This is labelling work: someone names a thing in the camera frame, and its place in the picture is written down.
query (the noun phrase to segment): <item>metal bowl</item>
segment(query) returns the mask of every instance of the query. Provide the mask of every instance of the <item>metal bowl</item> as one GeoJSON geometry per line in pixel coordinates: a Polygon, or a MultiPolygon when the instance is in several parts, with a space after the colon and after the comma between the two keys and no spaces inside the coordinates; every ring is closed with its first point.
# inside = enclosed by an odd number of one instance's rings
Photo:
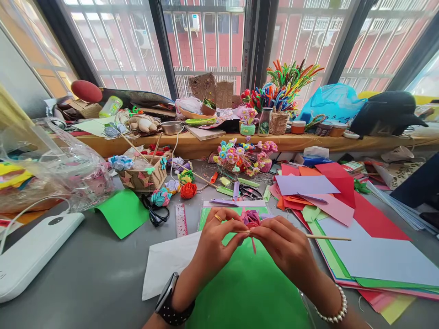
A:
{"type": "Polygon", "coordinates": [[[168,121],[161,124],[165,135],[177,135],[183,129],[183,123],[180,121],[168,121]]]}

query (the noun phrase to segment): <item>red balloon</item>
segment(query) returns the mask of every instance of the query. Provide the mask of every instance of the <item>red balloon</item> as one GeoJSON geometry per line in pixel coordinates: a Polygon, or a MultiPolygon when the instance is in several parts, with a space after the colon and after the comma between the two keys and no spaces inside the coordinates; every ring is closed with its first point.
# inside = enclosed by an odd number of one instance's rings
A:
{"type": "Polygon", "coordinates": [[[98,103],[102,100],[102,91],[91,82],[76,80],[72,83],[72,92],[83,101],[98,103]]]}

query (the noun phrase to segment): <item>stack of colored paper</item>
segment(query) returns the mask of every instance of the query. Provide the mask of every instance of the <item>stack of colored paper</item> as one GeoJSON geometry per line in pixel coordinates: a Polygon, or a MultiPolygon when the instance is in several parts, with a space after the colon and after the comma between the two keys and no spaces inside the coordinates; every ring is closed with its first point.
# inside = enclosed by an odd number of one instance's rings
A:
{"type": "Polygon", "coordinates": [[[416,297],[439,300],[437,266],[354,190],[339,164],[316,168],[284,164],[270,191],[312,234],[352,240],[317,240],[334,281],[358,289],[390,324],[416,297]]]}

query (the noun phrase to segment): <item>air conditioner unit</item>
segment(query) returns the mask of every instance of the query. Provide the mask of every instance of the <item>air conditioner unit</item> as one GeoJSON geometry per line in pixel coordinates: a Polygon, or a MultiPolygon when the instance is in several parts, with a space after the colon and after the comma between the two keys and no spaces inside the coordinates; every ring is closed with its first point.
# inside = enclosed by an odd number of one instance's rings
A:
{"type": "MultiPolygon", "coordinates": [[[[200,32],[200,16],[198,14],[191,14],[190,18],[191,32],[200,32]]],[[[187,24],[184,24],[184,30],[187,31],[187,24]]]]}
{"type": "Polygon", "coordinates": [[[331,44],[332,36],[334,35],[335,31],[328,31],[326,34],[325,40],[323,40],[323,37],[325,36],[325,31],[319,31],[317,33],[316,40],[314,41],[313,47],[320,48],[321,44],[323,43],[324,47],[328,47],[331,44]]]}
{"type": "Polygon", "coordinates": [[[139,43],[140,49],[151,49],[150,41],[148,39],[148,31],[146,30],[135,30],[137,42],[139,43]]]}

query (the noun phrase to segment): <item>white cable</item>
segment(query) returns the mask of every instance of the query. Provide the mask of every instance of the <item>white cable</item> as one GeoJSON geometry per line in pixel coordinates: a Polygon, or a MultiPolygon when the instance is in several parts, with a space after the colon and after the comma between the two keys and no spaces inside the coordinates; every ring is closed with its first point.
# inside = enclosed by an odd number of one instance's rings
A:
{"type": "Polygon", "coordinates": [[[70,202],[69,202],[69,200],[67,200],[66,198],[63,198],[63,197],[61,197],[61,196],[48,196],[48,197],[46,197],[46,198],[44,198],[44,199],[41,199],[41,200],[39,200],[39,201],[33,203],[32,205],[30,205],[29,207],[27,207],[26,209],[24,209],[21,213],[19,213],[17,216],[15,216],[15,218],[12,219],[12,220],[9,222],[9,225],[6,227],[5,231],[3,232],[3,238],[2,238],[1,243],[0,243],[0,255],[3,253],[3,249],[4,249],[4,247],[5,247],[6,237],[8,236],[9,229],[10,229],[10,228],[12,227],[12,225],[17,221],[17,219],[19,219],[20,216],[21,216],[22,214],[24,214],[26,211],[28,211],[29,209],[31,209],[33,206],[39,204],[39,203],[42,202],[42,201],[48,200],[48,199],[61,199],[61,200],[64,200],[64,201],[67,202],[67,204],[68,204],[67,210],[64,210],[63,212],[61,212],[60,215],[65,215],[65,214],[67,214],[67,213],[70,212],[70,202]]]}
{"type": "Polygon", "coordinates": [[[175,142],[174,149],[172,150],[172,155],[171,155],[171,178],[172,178],[172,179],[174,179],[174,177],[172,177],[172,169],[173,169],[173,167],[174,167],[174,152],[175,152],[175,149],[177,148],[177,145],[178,145],[178,135],[180,135],[180,133],[183,131],[183,129],[184,129],[184,126],[183,126],[183,128],[177,133],[177,141],[175,142]]]}

